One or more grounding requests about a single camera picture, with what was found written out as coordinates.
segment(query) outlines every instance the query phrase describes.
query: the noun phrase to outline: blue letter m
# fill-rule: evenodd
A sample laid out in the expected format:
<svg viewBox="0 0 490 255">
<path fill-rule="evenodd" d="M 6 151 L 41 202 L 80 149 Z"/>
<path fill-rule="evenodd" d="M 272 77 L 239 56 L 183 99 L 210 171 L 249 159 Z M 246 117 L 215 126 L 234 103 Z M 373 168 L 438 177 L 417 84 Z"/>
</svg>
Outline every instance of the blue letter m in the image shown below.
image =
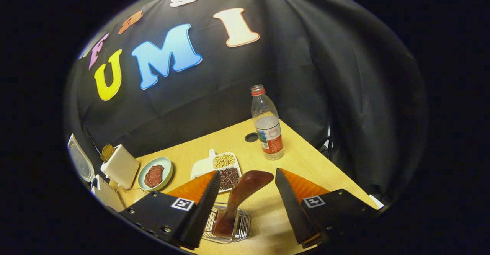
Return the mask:
<svg viewBox="0 0 490 255">
<path fill-rule="evenodd" d="M 175 61 L 172 68 L 175 71 L 185 70 L 201 63 L 203 57 L 194 52 L 189 40 L 189 28 L 191 25 L 186 23 L 170 29 L 165 36 L 162 49 L 151 42 L 144 42 L 131 52 L 138 61 L 142 89 L 147 89 L 158 81 L 158 76 L 152 73 L 150 65 L 164 77 L 168 75 L 172 55 Z"/>
</svg>

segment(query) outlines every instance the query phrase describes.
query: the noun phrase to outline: table surface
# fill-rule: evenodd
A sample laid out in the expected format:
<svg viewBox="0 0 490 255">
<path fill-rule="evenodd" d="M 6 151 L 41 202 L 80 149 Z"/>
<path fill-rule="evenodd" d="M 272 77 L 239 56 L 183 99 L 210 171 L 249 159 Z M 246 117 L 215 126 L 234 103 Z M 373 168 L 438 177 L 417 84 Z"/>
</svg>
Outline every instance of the table surface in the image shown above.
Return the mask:
<svg viewBox="0 0 490 255">
<path fill-rule="evenodd" d="M 247 134 L 255 132 L 252 119 L 249 119 L 189 142 L 137 158 L 140 169 L 136 177 L 140 173 L 141 166 L 145 166 L 156 157 L 167 157 L 174 167 L 170 182 L 160 190 L 162 193 L 167 193 L 188 182 L 193 164 L 208 157 L 208 151 L 214 149 L 216 154 L 234 153 L 242 174 L 250 170 L 261 170 L 275 175 L 276 168 L 283 168 L 315 182 L 327 190 L 346 189 L 357 198 L 378 209 L 374 201 L 346 174 L 287 124 L 282 121 L 280 124 L 284 146 L 284 156 L 280 159 L 266 159 L 258 140 L 252 143 L 245 141 Z M 114 189 L 117 188 L 117 185 L 112 181 L 110 185 Z M 139 187 L 136 179 L 133 187 Z M 229 191 L 218 194 L 216 201 L 225 203 L 228 200 L 228 195 Z M 199 248 L 191 252 L 203 255 L 266 255 L 296 254 L 308 250 L 308 248 L 303 249 L 301 245 L 296 243 L 279 190 L 274 181 L 250 196 L 239 207 L 250 213 L 252 217 L 250 238 L 231 244 L 219 244 L 202 239 Z"/>
</svg>

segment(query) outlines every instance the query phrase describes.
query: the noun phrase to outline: wooden spoon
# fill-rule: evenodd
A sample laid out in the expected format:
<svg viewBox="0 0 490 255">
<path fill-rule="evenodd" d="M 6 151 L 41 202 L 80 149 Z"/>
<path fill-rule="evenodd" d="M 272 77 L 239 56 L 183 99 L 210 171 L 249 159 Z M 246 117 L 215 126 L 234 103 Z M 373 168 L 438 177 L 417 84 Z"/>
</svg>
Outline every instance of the wooden spoon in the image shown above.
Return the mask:
<svg viewBox="0 0 490 255">
<path fill-rule="evenodd" d="M 248 171 L 242 175 L 231 189 L 226 209 L 218 210 L 213 222 L 213 235 L 231 238 L 238 206 L 253 193 L 268 185 L 273 179 L 273 174 L 264 171 Z"/>
</svg>

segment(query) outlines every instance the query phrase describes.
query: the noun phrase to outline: hole in table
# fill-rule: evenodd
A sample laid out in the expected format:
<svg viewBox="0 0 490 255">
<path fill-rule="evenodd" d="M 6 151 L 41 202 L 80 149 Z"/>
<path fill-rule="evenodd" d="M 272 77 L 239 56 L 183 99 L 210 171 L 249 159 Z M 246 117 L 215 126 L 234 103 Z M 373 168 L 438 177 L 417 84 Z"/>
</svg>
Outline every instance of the hole in table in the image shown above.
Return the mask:
<svg viewBox="0 0 490 255">
<path fill-rule="evenodd" d="M 245 136 L 245 141 L 247 141 L 247 142 L 254 142 L 257 139 L 259 139 L 259 136 L 257 135 L 256 132 L 249 133 L 249 134 L 247 134 L 247 136 Z"/>
</svg>

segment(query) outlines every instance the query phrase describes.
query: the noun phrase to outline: wire basket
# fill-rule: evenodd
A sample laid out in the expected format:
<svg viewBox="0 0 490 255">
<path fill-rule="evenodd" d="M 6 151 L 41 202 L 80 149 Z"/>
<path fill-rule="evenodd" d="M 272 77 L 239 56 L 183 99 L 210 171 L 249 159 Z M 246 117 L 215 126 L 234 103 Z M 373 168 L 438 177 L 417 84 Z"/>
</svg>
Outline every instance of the wire basket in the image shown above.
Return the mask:
<svg viewBox="0 0 490 255">
<path fill-rule="evenodd" d="M 231 238 L 223 238 L 213 235 L 213 222 L 217 216 L 218 209 L 226 209 L 226 203 L 214 203 L 211 213 L 209 214 L 208 222 L 203 232 L 203 239 L 220 244 L 229 244 L 245 240 L 250 237 L 250 214 L 237 209 L 235 217 L 235 226 Z"/>
</svg>

